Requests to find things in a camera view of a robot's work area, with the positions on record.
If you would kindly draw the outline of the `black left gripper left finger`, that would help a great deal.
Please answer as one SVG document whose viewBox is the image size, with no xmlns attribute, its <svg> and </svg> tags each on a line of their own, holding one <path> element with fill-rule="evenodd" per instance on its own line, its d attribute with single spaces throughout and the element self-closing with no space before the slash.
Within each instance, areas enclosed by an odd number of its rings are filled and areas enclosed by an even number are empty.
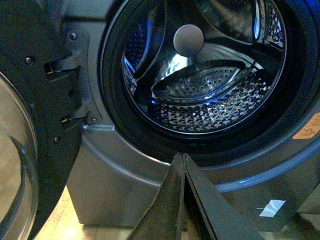
<svg viewBox="0 0 320 240">
<path fill-rule="evenodd" d="M 151 205 L 128 240 L 180 240 L 183 229 L 185 169 L 182 154 L 171 166 Z"/>
</svg>

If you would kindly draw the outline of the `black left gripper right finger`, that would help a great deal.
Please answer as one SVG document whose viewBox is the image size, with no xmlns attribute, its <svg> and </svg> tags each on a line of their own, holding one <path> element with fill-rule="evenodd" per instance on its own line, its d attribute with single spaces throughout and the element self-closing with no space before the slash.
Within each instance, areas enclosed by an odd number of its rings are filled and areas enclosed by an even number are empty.
<svg viewBox="0 0 320 240">
<path fill-rule="evenodd" d="M 240 216 L 187 154 L 184 201 L 200 240 L 261 240 L 262 236 Z"/>
</svg>

